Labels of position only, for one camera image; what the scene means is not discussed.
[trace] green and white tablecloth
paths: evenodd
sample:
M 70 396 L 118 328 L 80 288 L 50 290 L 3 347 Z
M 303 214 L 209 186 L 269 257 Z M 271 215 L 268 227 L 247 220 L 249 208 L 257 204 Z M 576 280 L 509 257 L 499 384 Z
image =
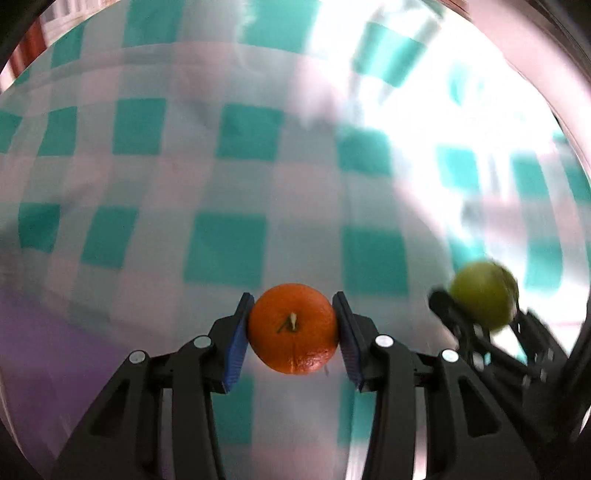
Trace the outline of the green and white tablecloth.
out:
M 121 0 L 0 96 L 0 229 L 4 283 L 130 349 L 302 282 L 434 353 L 427 292 L 485 255 L 576 329 L 591 192 L 541 95 L 438 4 Z M 291 378 L 250 351 L 215 398 L 229 478 L 357 478 L 372 401 L 340 354 Z

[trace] orange fruit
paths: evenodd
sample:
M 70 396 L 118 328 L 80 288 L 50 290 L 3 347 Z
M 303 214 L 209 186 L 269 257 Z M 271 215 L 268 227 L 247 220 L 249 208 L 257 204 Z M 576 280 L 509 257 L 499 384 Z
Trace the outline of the orange fruit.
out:
M 306 375 L 335 354 L 339 343 L 335 311 L 322 293 L 307 285 L 277 285 L 252 308 L 248 340 L 268 367 Z

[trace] checkered tablecloth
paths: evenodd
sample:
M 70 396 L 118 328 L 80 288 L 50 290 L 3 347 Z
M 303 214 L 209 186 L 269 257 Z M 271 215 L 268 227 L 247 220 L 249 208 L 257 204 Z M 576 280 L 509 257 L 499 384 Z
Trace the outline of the checkered tablecloth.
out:
M 436 3 L 121 0 L 0 96 L 0 232 L 4 284 L 153 355 L 284 282 L 435 353 L 429 289 L 484 256 L 568 344 L 591 191 L 541 95 Z M 249 352 L 214 401 L 229 478 L 357 478 L 364 398 L 340 354 L 291 378 Z

